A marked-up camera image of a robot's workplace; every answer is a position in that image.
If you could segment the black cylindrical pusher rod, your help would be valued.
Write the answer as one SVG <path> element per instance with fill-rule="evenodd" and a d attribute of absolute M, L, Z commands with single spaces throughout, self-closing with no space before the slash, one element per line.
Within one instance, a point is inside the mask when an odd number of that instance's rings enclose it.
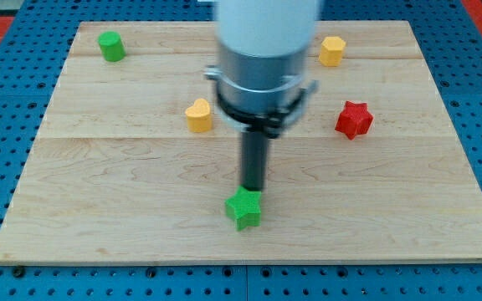
<path fill-rule="evenodd" d="M 261 132 L 241 134 L 240 182 L 249 191 L 264 189 L 269 139 Z"/>

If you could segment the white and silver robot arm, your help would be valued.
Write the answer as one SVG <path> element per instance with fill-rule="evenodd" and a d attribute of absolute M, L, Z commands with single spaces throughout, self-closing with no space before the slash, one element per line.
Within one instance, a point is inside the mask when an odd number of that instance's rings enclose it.
<path fill-rule="evenodd" d="M 269 143 L 305 112 L 316 82 L 304 86 L 305 59 L 319 0 L 218 0 L 218 62 L 206 71 L 217 105 L 241 133 L 240 182 L 264 188 Z"/>

